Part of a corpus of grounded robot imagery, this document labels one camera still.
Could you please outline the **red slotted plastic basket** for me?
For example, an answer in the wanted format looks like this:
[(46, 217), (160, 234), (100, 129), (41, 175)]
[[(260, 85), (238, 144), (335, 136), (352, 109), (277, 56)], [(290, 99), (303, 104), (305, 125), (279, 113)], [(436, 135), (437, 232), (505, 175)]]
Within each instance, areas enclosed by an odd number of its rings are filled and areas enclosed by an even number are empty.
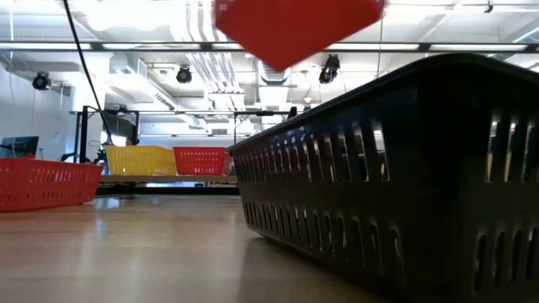
[(102, 170), (94, 164), (0, 158), (0, 213), (90, 202)]
[(190, 176), (228, 175), (231, 157), (225, 147), (174, 147), (177, 173)]
[(215, 27), (282, 71), (374, 24), (386, 0), (214, 0)]

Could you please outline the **yellow slotted plastic basket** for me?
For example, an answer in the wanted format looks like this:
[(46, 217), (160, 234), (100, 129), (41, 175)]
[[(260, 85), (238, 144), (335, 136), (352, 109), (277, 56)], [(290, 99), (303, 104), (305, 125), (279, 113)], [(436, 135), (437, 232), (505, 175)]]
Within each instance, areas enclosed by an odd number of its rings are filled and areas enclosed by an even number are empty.
[(152, 176), (177, 174), (173, 150), (160, 146), (107, 146), (112, 175)]

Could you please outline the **black slotted plastic basket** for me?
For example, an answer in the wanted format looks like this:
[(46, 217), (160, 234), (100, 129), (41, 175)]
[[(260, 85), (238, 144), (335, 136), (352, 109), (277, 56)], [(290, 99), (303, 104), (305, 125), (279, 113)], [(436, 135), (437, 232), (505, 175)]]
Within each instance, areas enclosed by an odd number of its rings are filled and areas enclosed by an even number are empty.
[(409, 63), (228, 148), (248, 227), (397, 303), (539, 303), (539, 72)]

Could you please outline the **dark computer monitor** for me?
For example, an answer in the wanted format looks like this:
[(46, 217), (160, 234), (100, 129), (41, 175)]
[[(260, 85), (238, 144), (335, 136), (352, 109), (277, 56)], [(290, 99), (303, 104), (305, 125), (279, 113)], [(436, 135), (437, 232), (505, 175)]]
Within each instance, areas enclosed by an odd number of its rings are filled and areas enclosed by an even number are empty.
[(0, 140), (0, 158), (35, 158), (38, 136), (5, 137)]

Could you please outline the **silver ventilation duct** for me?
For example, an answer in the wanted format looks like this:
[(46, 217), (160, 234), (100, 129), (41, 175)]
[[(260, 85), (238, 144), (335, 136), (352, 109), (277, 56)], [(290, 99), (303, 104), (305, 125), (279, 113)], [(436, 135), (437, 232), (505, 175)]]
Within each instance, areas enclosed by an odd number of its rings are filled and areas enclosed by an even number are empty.
[(265, 62), (257, 61), (257, 73), (260, 85), (281, 86), (290, 83), (291, 69), (286, 68), (283, 71), (276, 71)]

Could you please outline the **wooden shelf with black frame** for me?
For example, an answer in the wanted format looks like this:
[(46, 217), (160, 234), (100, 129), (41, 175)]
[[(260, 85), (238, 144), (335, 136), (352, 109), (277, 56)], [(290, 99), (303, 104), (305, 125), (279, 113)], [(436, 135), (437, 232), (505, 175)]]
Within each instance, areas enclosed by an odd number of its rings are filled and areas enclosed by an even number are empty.
[[(75, 153), (73, 161), (86, 161), (88, 145), (88, 121), (91, 114), (108, 114), (107, 110), (98, 110), (83, 106), (82, 111), (71, 111), (76, 115)], [(103, 175), (96, 190), (96, 197), (121, 196), (135, 194), (154, 195), (239, 195), (235, 176), (227, 175)]]

